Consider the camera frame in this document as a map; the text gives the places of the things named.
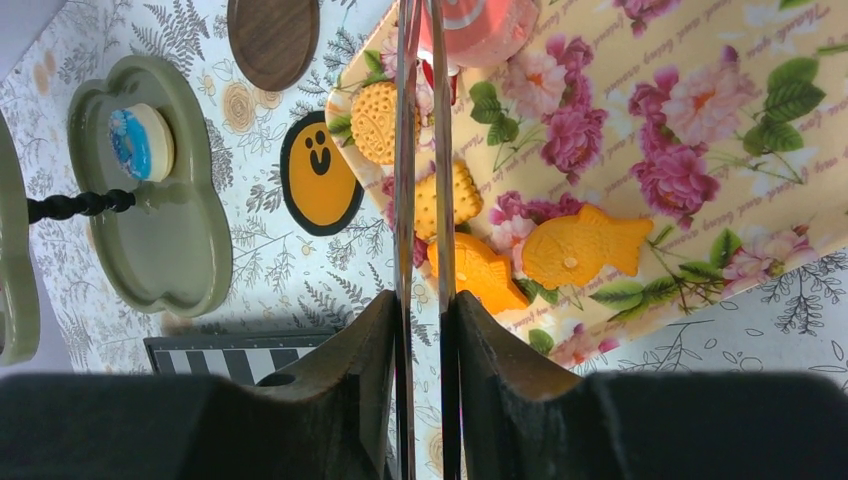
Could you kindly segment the green three-tier dessert stand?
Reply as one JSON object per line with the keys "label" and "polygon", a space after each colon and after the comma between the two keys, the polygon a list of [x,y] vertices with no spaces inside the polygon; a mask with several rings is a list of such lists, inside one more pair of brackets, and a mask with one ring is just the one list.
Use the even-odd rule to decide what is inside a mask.
{"label": "green three-tier dessert stand", "polygon": [[[161,182],[128,176],[109,139],[113,110],[145,103],[173,135],[175,159]],[[38,289],[29,231],[43,220],[87,219],[104,274],[130,307],[198,317],[225,300],[232,243],[212,180],[212,155],[199,103],[169,62],[130,55],[102,80],[79,86],[70,102],[67,141],[79,191],[42,200],[25,193],[12,135],[1,132],[1,362],[30,360],[40,340]]]}

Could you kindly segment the pink swirl roll cake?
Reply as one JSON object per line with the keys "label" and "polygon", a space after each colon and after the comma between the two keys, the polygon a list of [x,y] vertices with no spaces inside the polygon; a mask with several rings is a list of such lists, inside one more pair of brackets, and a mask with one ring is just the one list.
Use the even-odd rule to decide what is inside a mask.
{"label": "pink swirl roll cake", "polygon": [[434,7],[441,26],[450,71],[488,68],[505,62],[528,41],[538,16],[536,1],[425,1],[421,13],[418,57],[432,62]]}

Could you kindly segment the metal serving tongs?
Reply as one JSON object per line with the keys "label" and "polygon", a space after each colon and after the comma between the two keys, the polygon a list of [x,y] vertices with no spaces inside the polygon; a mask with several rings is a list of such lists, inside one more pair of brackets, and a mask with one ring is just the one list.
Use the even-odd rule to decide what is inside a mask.
{"label": "metal serving tongs", "polygon": [[401,1],[398,4],[398,58],[395,85],[396,148],[394,162],[395,287],[399,317],[395,334],[395,392],[399,476],[416,476],[413,426],[413,366],[411,347],[411,277],[414,250],[414,161],[416,153],[417,53],[423,18],[429,20],[434,80],[434,140],[437,196],[437,266],[441,371],[441,432],[443,476],[461,476],[458,333],[451,317],[456,295],[454,280],[454,209],[452,174],[452,89],[445,44],[446,23],[439,1]]}

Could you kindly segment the blue frosted donut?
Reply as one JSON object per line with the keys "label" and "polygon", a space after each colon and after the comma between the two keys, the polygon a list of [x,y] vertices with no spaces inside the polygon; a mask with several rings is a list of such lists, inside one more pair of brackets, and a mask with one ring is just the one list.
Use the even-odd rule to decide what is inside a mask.
{"label": "blue frosted donut", "polygon": [[108,125],[113,155],[128,176],[149,182],[169,176],[175,159],[174,140],[157,109],[145,103],[116,109]]}

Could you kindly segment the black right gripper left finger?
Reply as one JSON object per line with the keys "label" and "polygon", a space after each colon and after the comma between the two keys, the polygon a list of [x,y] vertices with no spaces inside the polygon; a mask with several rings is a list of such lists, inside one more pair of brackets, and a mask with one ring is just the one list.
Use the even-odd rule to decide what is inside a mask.
{"label": "black right gripper left finger", "polygon": [[5,479],[381,479],[394,293],[256,387],[214,375],[17,375]]}

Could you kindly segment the orange fish cookie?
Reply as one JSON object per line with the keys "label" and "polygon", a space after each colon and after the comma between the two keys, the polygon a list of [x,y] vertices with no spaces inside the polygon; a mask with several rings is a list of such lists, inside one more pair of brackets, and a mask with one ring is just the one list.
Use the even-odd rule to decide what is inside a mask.
{"label": "orange fish cookie", "polygon": [[469,291],[492,315],[526,309],[530,302],[512,278],[511,260],[476,237],[454,234],[456,290]]}
{"label": "orange fish cookie", "polygon": [[649,218],[615,218],[587,204],[575,215],[547,220],[526,237],[522,272],[546,289],[584,287],[607,266],[635,276],[641,246],[653,229]]}

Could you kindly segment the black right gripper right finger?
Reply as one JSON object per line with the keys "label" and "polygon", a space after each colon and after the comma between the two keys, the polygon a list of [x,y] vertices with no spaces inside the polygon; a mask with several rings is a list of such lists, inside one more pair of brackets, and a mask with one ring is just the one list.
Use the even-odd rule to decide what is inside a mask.
{"label": "black right gripper right finger", "polygon": [[472,479],[843,479],[847,396],[813,374],[579,377],[454,301]]}

